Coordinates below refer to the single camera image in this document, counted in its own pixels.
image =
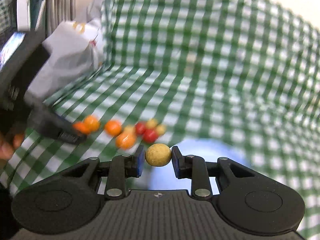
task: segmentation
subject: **plate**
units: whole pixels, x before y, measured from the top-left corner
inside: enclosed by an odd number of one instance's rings
[[[187,139],[177,144],[182,155],[197,155],[207,162],[217,162],[219,157],[230,158],[248,167],[245,156],[231,146],[213,139]],[[215,178],[210,178],[212,193],[219,194]],[[164,167],[154,167],[151,171],[150,190],[187,189],[190,193],[191,179],[177,179],[172,162]]]

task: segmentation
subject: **device screen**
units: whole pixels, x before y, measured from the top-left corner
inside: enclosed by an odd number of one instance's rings
[[[0,72],[8,59],[20,46],[24,39],[24,36],[25,33],[15,32],[3,46],[2,50],[0,51]]]

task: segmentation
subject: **tablecloth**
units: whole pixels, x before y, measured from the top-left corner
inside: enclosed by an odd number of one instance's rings
[[[103,66],[47,101],[58,114],[124,125],[155,117],[168,127],[157,142],[169,146],[221,140],[297,190],[306,204],[298,231],[319,238],[318,30],[269,0],[105,0],[102,26]],[[80,160],[115,154],[102,129],[77,147],[29,131],[0,181],[15,194]]]

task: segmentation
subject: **black object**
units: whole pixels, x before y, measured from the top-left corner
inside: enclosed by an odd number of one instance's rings
[[[24,133],[28,126],[45,137],[79,144],[86,135],[26,92],[49,58],[43,39],[41,33],[25,33],[20,46],[0,69],[0,132],[12,142],[14,135]]]
[[[12,213],[24,227],[12,239],[303,239],[296,229],[304,202],[293,189],[225,157],[217,163],[172,148],[187,190],[131,190],[125,179],[142,173],[145,150],[100,163],[84,160],[21,192]],[[108,177],[104,195],[97,190]],[[212,195],[216,177],[219,195]]]

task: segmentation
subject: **red fruit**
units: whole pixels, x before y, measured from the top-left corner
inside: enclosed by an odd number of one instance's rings
[[[153,129],[147,129],[143,134],[142,139],[147,143],[154,143],[158,139],[158,134]]]
[[[142,135],[145,133],[146,131],[146,124],[144,122],[138,122],[136,125],[135,125],[135,128],[136,128],[136,134],[137,135]]]

